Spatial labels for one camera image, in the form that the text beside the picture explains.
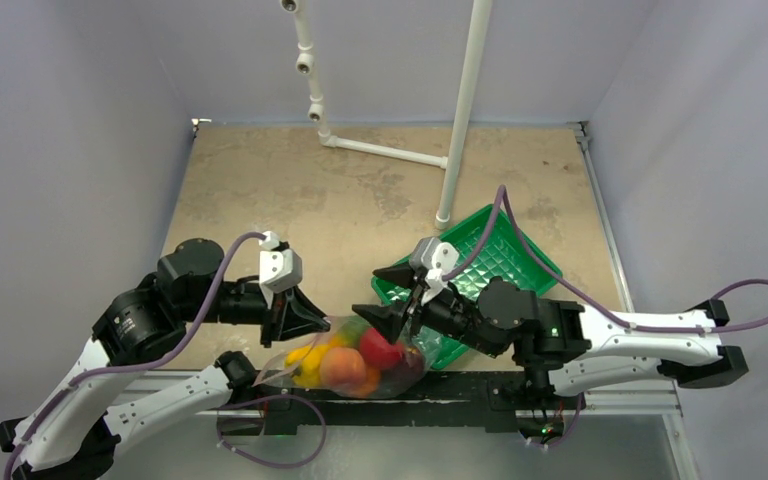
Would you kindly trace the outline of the yellow toy bell pepper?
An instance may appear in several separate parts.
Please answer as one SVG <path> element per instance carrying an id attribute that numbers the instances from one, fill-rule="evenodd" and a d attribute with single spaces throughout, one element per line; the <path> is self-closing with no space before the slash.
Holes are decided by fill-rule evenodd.
<path id="1" fill-rule="evenodd" d="M 295 365 L 291 372 L 291 379 L 296 386 L 303 388 L 319 388 L 322 386 L 320 366 L 324 356 L 330 349 L 331 347 L 328 344 L 305 346 L 292 350 L 285 357 L 285 367 L 289 368 Z"/>

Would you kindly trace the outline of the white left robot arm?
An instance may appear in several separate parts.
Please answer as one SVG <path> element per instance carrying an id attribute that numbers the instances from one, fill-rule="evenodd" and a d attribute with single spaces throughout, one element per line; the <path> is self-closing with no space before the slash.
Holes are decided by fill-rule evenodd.
<path id="1" fill-rule="evenodd" d="M 193 238 L 118 295 L 93 325 L 68 374 L 32 414 L 0 423 L 7 479 L 97 479 L 129 447 L 195 414 L 244 409 L 263 398 L 265 369 L 227 351 L 193 376 L 120 402 L 145 373 L 168 364 L 206 323 L 256 325 L 270 346 L 330 325 L 301 291 L 300 257 L 275 233 L 255 233 L 258 274 L 228 281 L 232 249 Z"/>

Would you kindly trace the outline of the dark red toy apple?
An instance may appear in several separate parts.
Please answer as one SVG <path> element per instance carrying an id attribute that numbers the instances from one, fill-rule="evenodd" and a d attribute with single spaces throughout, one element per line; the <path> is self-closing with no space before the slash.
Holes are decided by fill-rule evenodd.
<path id="1" fill-rule="evenodd" d="M 381 386 L 390 390 L 404 390 L 412 386 L 425 374 L 425 357 L 416 347 L 404 350 L 400 361 L 385 370 L 381 377 Z"/>

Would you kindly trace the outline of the toy peach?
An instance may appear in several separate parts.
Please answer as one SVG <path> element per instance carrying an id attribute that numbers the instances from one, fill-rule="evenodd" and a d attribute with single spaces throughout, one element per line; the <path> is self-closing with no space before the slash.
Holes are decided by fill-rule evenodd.
<path id="1" fill-rule="evenodd" d="M 356 349 L 335 347 L 324 356 L 320 376 L 323 385 L 329 389 L 352 390 L 364 382 L 366 363 Z"/>

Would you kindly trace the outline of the red toy tomato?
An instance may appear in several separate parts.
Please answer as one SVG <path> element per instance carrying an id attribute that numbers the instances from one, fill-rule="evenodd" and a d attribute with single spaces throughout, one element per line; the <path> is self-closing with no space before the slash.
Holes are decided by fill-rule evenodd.
<path id="1" fill-rule="evenodd" d="M 390 344 L 374 328 L 367 329 L 358 341 L 358 351 L 365 362 L 379 370 L 396 367 L 404 357 L 401 344 Z"/>

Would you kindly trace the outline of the clear zip top bag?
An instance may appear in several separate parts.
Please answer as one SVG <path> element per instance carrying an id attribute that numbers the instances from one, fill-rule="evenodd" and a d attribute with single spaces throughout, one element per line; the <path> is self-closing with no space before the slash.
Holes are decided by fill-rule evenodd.
<path id="1" fill-rule="evenodd" d="M 390 399 L 425 377 L 442 347 L 442 336 L 425 327 L 414 336 L 405 328 L 390 344 L 366 320 L 336 317 L 328 332 L 267 361 L 256 382 L 351 399 Z"/>

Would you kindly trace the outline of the green toy mango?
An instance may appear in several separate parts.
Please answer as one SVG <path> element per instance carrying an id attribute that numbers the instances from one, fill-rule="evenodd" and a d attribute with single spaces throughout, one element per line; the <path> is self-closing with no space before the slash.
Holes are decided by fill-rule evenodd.
<path id="1" fill-rule="evenodd" d="M 370 325 L 363 319 L 349 319 L 331 337 L 331 345 L 356 348 Z"/>

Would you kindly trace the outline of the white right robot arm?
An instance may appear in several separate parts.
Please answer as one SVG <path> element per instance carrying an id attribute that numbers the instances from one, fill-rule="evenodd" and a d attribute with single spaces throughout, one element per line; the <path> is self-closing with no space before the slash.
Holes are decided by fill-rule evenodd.
<path id="1" fill-rule="evenodd" d="M 513 353 L 524 378 L 513 397 L 544 407 L 557 397 L 643 379 L 667 378 L 681 388 L 730 385 L 749 371 L 743 351 L 712 331 L 725 308 L 709 300 L 695 310 L 659 314 L 664 324 L 647 329 L 648 314 L 614 322 L 593 306 L 542 299 L 534 291 L 495 276 L 475 299 L 454 285 L 427 299 L 422 269 L 402 263 L 375 270 L 409 296 L 388 305 L 355 304 L 352 310 L 389 343 L 404 331 L 433 330 L 489 357 Z"/>

